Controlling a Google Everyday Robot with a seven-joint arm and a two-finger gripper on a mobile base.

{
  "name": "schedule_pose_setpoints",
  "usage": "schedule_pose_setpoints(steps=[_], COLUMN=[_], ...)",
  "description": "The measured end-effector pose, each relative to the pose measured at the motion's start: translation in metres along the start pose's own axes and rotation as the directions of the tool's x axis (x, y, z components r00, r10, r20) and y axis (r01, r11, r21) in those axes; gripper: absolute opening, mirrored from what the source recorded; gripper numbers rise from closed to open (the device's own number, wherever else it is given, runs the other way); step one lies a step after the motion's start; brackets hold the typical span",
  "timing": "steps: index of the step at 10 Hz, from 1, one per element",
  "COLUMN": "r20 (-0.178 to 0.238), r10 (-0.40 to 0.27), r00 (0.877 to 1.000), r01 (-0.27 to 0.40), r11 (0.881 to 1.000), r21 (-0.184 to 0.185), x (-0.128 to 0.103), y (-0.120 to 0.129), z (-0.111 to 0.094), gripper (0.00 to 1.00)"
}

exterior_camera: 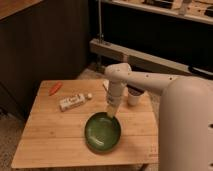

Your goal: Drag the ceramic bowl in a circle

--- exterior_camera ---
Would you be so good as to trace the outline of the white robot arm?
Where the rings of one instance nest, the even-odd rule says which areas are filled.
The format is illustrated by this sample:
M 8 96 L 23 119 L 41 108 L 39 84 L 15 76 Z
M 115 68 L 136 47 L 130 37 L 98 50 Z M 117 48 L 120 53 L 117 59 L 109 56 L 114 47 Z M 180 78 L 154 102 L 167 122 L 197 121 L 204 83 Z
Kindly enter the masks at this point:
M 159 171 L 213 171 L 213 80 L 136 72 L 127 63 L 107 66 L 105 76 L 110 115 L 117 113 L 126 86 L 161 96 Z

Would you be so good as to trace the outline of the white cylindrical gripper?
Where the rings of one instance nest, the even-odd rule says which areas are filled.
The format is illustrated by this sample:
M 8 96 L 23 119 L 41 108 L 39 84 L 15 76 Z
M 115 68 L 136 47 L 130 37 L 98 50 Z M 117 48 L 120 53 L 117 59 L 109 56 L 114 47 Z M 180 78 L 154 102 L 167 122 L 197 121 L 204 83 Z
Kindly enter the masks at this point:
M 110 104 L 106 108 L 107 116 L 113 118 L 117 111 L 118 107 L 121 103 L 121 99 L 123 96 L 124 89 L 126 87 L 125 83 L 122 82 L 109 82 L 106 100 L 107 103 Z

